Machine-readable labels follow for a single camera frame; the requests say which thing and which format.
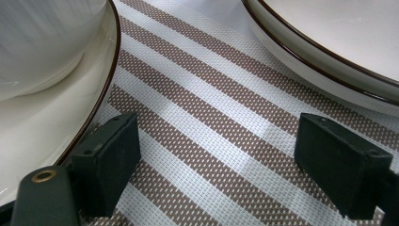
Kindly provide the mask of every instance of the white plate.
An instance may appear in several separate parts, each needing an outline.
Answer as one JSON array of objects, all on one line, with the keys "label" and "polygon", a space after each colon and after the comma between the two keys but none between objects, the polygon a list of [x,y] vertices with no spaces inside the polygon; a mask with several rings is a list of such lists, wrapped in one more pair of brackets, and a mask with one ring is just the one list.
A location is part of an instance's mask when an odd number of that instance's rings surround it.
[{"label": "white plate", "polygon": [[279,60],[346,101],[399,116],[399,4],[243,0],[252,29]]},{"label": "white plate", "polygon": [[0,205],[15,200],[29,172],[61,163],[96,122],[120,52],[120,23],[111,1],[78,66],[44,91],[0,102]]}]

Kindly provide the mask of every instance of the white bowl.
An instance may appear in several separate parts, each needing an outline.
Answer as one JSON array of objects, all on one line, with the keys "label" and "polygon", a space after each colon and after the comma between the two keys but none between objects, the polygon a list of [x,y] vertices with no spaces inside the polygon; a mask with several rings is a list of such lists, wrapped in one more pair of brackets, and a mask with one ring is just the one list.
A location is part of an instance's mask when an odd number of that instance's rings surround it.
[{"label": "white bowl", "polygon": [[399,116],[396,1],[243,0],[280,61],[346,101]]},{"label": "white bowl", "polygon": [[68,75],[96,35],[105,0],[5,0],[0,8],[0,101]]}]

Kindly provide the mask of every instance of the woven placemat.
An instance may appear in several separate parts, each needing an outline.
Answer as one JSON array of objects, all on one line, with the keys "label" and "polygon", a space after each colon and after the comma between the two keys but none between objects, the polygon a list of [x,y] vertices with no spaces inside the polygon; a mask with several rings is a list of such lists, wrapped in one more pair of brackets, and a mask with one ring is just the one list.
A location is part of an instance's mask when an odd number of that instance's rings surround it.
[{"label": "woven placemat", "polygon": [[112,218],[90,225],[379,225],[342,218],[296,166],[301,112],[394,155],[399,119],[309,85],[259,43],[171,1],[115,1],[122,43],[104,123],[139,114],[142,160]]}]

